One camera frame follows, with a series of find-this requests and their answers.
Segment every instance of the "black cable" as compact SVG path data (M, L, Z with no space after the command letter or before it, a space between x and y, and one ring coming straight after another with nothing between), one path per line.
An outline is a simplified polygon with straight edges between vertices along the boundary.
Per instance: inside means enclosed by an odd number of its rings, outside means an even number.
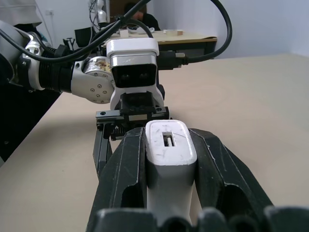
M202 62L202 61L206 61L206 60L215 58L218 55L220 55L221 53L223 53L231 43L232 34L233 34L231 19L228 16L228 13L226 12L224 6L218 0L211 0L211 1L219 9L219 11L222 14L223 19L225 21L226 28L227 28L227 35L226 35L225 43L222 45L222 47L220 47L215 52L209 53L207 55L199 56L199 57L191 57L191 58L189 57L188 58L189 63L197 63L197 62Z
M37 40L37 42L41 45L41 47L44 49L45 52L48 52L48 53L51 54L51 55L54 55L54 54L55 54L52 50L50 50L50 49L43 43L43 41L39 38L39 36L38 36L35 32L30 31L30 32L28 32L28 33L29 33L30 35L32 35L32 36Z
M142 22L140 22L136 19L129 19L126 23L127 24L134 24L134 25L141 27L142 29L144 29L144 31L146 32L146 34L148 35L149 38L153 38L153 35L150 32L149 28L145 24L143 24Z
M145 4L147 4L150 0L140 0L128 13L124 15L125 20L129 20L141 7L143 7ZM17 44L10 36L8 36L3 30L0 29L0 35L9 42L13 47L21 51L22 53L26 54L27 56L40 61L40 62L50 62L50 63L63 63L63 62L70 62L74 61L75 59L78 59L85 55L86 53L91 52L94 48L99 46L101 43L103 43L106 39L108 39L110 36L112 36L118 29L121 27L121 22L117 21L115 24L113 24L102 36L94 40L91 44L88 46L82 48L81 50L64 56L60 58L45 58L40 57L37 55L34 55L33 53L26 50L24 47Z

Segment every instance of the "desk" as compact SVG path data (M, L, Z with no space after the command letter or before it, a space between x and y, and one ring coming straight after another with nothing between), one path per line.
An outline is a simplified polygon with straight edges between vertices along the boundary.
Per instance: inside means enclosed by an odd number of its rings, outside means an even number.
M275 205L308 205L308 67L296 55L210 60L160 82L171 116L216 134ZM95 111L108 108L60 96L0 168L1 232L84 232L98 184Z
M159 44L160 51L178 51L188 49L204 49L204 54L209 54L214 51L217 38L213 36L200 35L196 33L183 32L180 36L167 36L163 31L155 31L154 38ZM129 38L147 38L147 35L129 34ZM118 34L114 34L101 46L103 56L106 56L106 44L110 40L127 39L122 38Z

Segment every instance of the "wooden table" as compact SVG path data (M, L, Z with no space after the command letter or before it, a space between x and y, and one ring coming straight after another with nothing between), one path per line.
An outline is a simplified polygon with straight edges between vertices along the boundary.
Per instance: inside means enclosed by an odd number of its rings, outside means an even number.
M275 205L308 205L308 77L309 58L281 55L190 64L160 81L171 116L221 138ZM60 96L0 168L1 232L84 232L95 112L108 108Z
M163 31L155 31L153 33L154 38L159 44L160 51L179 51L189 49L204 49L204 54L208 54L214 51L217 38L210 35L200 35L196 33L184 32L180 36L167 36ZM130 33L129 38L146 38L146 34ZM120 37L118 34L114 34L109 40L107 40L101 46L102 55L106 55L106 44L110 40L115 39L127 39Z

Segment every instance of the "white wall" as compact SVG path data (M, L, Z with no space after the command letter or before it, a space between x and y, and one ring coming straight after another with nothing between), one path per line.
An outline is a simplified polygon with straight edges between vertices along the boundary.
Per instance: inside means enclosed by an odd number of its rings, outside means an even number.
M62 39L74 38L74 30L90 27L87 0L36 0L51 33L54 47L63 44ZM46 16L45 10L54 10L54 16ZM38 30L48 38L44 24Z
M154 15L164 29L214 35L217 47L226 26L210 0L153 0ZM308 0L221 0L233 24L233 40L219 58L294 52L309 56Z

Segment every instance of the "background table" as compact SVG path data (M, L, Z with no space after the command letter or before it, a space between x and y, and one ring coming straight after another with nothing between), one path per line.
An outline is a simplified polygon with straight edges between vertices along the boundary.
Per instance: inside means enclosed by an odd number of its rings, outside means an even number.
M160 81L171 116L219 136L275 205L308 205L308 67L294 55L211 60ZM84 232L98 184L95 111L108 108L60 96L0 168L1 232Z
M179 51L189 49L203 49L204 54L209 54L214 51L217 38L210 35L200 35L196 33L183 32L180 36L167 36L163 31L155 31L153 33L154 38L159 44L160 51ZM129 38L147 38L147 35L139 35L130 33ZM106 44L110 40L115 39L127 39L120 37L118 34L114 34L109 40L107 40L101 46L101 52L103 56L106 56Z

